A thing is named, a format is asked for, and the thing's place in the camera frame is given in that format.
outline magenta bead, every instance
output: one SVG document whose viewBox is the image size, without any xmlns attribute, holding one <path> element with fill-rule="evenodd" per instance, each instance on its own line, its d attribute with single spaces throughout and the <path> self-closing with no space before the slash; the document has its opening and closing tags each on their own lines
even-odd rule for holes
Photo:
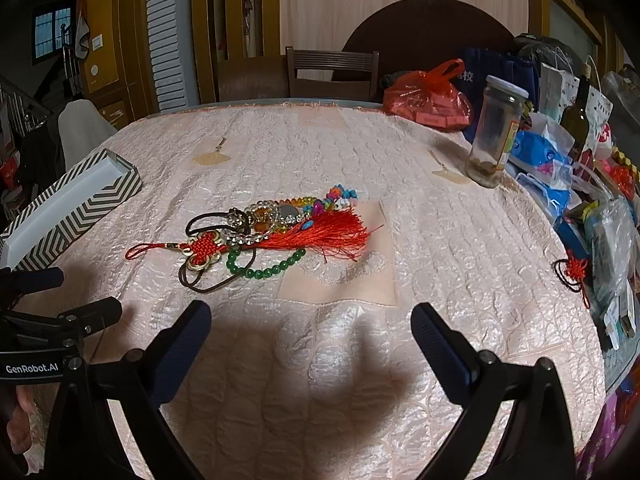
<svg viewBox="0 0 640 480">
<path fill-rule="evenodd" d="M 311 210 L 311 216 L 318 216 L 319 214 L 324 213 L 324 205 L 321 200 L 316 200 L 314 202 L 314 207 Z"/>
</svg>

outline bottle neck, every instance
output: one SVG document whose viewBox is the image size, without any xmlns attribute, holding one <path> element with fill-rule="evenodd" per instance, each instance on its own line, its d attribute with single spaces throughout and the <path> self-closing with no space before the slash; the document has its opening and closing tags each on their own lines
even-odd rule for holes
<svg viewBox="0 0 640 480">
<path fill-rule="evenodd" d="M 580 106 L 580 108 L 587 107 L 587 101 L 589 100 L 589 88 L 591 87 L 589 83 L 589 79 L 587 76 L 580 76 L 580 83 L 578 85 L 578 93 L 575 97 L 575 103 Z"/>
</svg>

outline jewelry pile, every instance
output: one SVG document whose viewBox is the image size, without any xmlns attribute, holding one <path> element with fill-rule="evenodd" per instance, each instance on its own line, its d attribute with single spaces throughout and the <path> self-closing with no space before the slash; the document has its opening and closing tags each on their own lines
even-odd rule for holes
<svg viewBox="0 0 640 480">
<path fill-rule="evenodd" d="M 278 202 L 261 200 L 244 210 L 206 213 L 187 224 L 186 243 L 138 244 L 127 251 L 125 258 L 133 260 L 156 248 L 182 251 L 187 259 L 180 266 L 178 278 L 184 286 L 201 293 L 217 290 L 241 276 L 256 280 L 277 276 L 300 261 L 307 250 L 355 260 L 370 234 L 353 212 L 357 198 L 355 190 L 338 184 L 323 199 L 305 196 Z M 223 218 L 225 223 L 193 227 L 205 218 Z M 253 269 L 256 249 L 293 252 L 273 267 Z M 244 266 L 238 264 L 242 253 L 249 251 L 250 261 Z M 209 288 L 197 288 L 203 273 L 224 253 L 231 276 Z M 193 281 L 188 280 L 187 270 L 197 273 Z"/>
</svg>

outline screw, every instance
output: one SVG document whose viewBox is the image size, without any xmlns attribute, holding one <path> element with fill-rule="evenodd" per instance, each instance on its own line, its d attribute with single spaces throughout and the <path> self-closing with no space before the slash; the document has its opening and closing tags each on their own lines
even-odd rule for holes
<svg viewBox="0 0 640 480">
<path fill-rule="evenodd" d="M 554 362 L 548 357 L 541 357 L 538 362 L 540 363 L 540 366 L 549 372 L 554 369 Z"/>
<path fill-rule="evenodd" d="M 145 352 L 140 348 L 132 348 L 125 354 L 125 359 L 130 363 L 135 363 L 136 361 L 140 361 Z"/>
<path fill-rule="evenodd" d="M 69 361 L 68 366 L 72 370 L 78 370 L 78 368 L 82 366 L 82 359 L 79 357 L 74 357 Z"/>
<path fill-rule="evenodd" d="M 479 351 L 478 357 L 482 359 L 482 362 L 488 365 L 492 365 L 498 360 L 496 355 L 493 352 L 489 352 L 488 350 Z"/>
</svg>

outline jar label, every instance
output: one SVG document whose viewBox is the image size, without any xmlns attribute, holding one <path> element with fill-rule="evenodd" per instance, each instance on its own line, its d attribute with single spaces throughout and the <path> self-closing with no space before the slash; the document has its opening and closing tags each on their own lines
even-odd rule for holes
<svg viewBox="0 0 640 480">
<path fill-rule="evenodd" d="M 507 137 L 504 139 L 504 146 L 502 147 L 500 160 L 498 160 L 498 164 L 495 165 L 495 171 L 502 171 L 504 169 L 504 165 L 509 160 L 509 154 L 511 153 L 513 141 L 516 138 L 518 129 L 520 129 L 520 121 L 511 121 L 509 132 L 507 133 Z"/>
</svg>

